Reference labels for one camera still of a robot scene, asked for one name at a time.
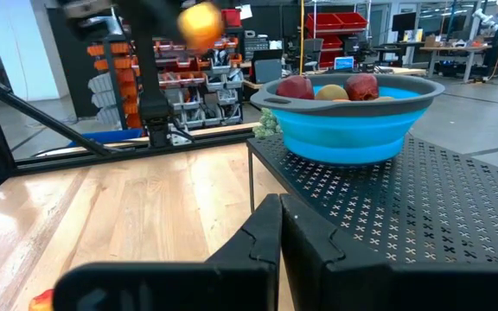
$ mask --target wooden table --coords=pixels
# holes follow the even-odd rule
[[[401,67],[383,67],[380,66],[381,69],[392,69],[393,74],[398,74],[398,75],[418,75],[418,76],[423,76],[425,75],[425,70],[424,69],[417,69],[417,68],[401,68]],[[315,72],[307,72],[307,75],[312,75],[312,74],[322,74],[325,73],[326,70],[318,70]],[[243,85],[249,88],[252,88],[253,90],[258,90],[262,86],[261,84],[256,84],[253,83],[249,80],[243,80]]]
[[[472,70],[472,65],[474,64],[474,55],[476,52],[484,51],[491,46],[483,46],[483,47],[462,47],[462,48],[420,48],[422,51],[430,51],[431,59],[430,59],[430,69],[428,70],[428,77],[431,78],[433,76],[433,70],[436,62],[439,60],[461,60],[463,57],[461,56],[448,56],[441,57],[439,56],[440,51],[449,51],[449,52],[466,52],[468,54],[464,59],[466,60],[466,70],[464,70],[464,83],[467,83],[470,78],[470,71]]]
[[[0,186],[0,311],[27,311],[95,261],[201,262],[250,215],[244,144],[8,179]],[[255,162],[260,202],[285,193]],[[279,310],[291,311],[285,268]]]

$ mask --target gray floor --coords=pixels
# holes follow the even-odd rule
[[[411,133],[427,142],[498,166],[498,79],[487,84],[470,85],[459,79],[434,80],[446,87],[445,94],[436,98],[414,124]],[[70,98],[35,102],[34,105],[81,133],[112,130],[112,126],[96,120],[77,121]],[[246,123],[256,122],[259,118],[259,111],[244,105]],[[0,122],[17,159],[69,143],[66,138],[2,103]]]

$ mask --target apple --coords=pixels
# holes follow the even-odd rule
[[[343,86],[351,100],[374,100],[380,96],[378,80],[370,73],[357,73]]]
[[[288,98],[314,99],[312,83],[306,77],[290,76],[283,79],[276,89],[276,95]]]

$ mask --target blue bowl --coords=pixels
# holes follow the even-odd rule
[[[310,77],[315,92],[327,84],[342,86],[348,74]],[[413,77],[377,75],[380,96],[391,101],[331,102],[274,95],[279,81],[266,84],[251,98],[270,108],[291,152],[331,164],[368,164],[396,156],[405,134],[443,92],[438,83]]]

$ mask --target perforated metal surface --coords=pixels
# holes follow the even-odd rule
[[[289,192],[388,259],[498,262],[496,167],[413,137],[358,168],[305,160],[281,136],[247,145]]]

